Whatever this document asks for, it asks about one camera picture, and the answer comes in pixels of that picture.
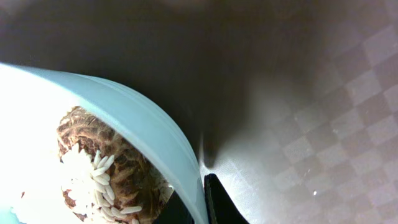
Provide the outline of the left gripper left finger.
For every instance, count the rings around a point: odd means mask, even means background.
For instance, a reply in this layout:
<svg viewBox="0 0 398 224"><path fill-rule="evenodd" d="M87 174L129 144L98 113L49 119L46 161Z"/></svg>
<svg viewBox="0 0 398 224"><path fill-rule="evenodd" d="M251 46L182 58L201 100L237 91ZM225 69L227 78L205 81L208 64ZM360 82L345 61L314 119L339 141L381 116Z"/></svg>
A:
<svg viewBox="0 0 398 224"><path fill-rule="evenodd" d="M193 224L194 220L182 202L176 191L174 191L165 204L160 215L154 220L154 224Z"/></svg>

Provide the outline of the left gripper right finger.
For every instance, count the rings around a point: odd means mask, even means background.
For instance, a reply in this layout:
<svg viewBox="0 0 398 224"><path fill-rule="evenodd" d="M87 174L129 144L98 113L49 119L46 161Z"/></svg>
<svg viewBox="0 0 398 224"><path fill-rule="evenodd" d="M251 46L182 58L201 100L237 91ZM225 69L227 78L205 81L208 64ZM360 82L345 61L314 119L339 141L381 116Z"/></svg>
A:
<svg viewBox="0 0 398 224"><path fill-rule="evenodd" d="M210 224L249 224L216 174L208 174L204 177L204 190Z"/></svg>

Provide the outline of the light blue rice bowl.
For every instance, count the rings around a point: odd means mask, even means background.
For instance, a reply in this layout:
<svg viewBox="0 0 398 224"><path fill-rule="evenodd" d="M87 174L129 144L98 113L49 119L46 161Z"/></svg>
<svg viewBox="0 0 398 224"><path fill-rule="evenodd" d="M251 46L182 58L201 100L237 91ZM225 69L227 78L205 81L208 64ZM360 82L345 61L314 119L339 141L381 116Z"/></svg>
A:
<svg viewBox="0 0 398 224"><path fill-rule="evenodd" d="M157 104L120 83L99 77L1 64L7 87L28 84L30 97L49 91L64 95L108 123L133 144L166 177L195 223L208 223L204 190L193 149L176 122Z"/></svg>

